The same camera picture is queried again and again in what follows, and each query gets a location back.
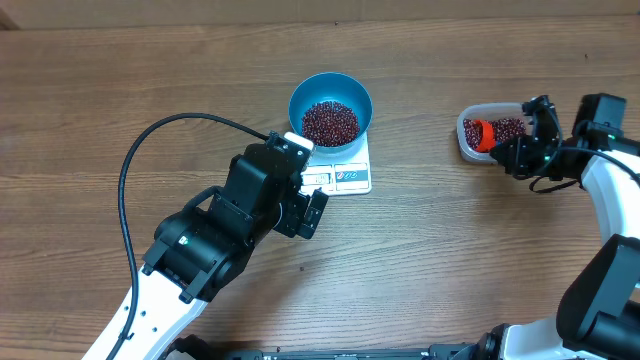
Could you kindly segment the red scoop with blue handle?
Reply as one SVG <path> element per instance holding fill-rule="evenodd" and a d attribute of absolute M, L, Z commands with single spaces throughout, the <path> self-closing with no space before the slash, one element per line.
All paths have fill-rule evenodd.
<path fill-rule="evenodd" d="M 493 125 L 486 120 L 480 119 L 474 120 L 472 125 L 479 131 L 474 150 L 479 153 L 490 152 L 497 145 Z"/>

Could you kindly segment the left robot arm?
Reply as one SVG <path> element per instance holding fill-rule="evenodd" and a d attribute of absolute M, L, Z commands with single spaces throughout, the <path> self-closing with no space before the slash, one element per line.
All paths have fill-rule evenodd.
<path fill-rule="evenodd" d="M 224 186 L 210 187 L 157 227 L 136 292 L 86 353 L 88 359 L 157 359 L 240 275 L 270 232 L 309 239 L 328 200 L 301 192 L 313 152 L 300 144 L 252 144 L 233 158 Z"/>

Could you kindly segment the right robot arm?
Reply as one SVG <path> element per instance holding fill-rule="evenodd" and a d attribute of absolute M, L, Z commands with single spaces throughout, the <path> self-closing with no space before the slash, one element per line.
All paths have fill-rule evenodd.
<path fill-rule="evenodd" d="M 554 104 L 479 104 L 456 127 L 463 158 L 494 163 L 517 180 L 579 185 L 595 208 L 602 247 L 565 291 L 555 315 L 502 324 L 453 359 L 636 359 L 639 356 L 639 144 L 625 137 L 625 99 L 582 97 L 568 137 Z"/>

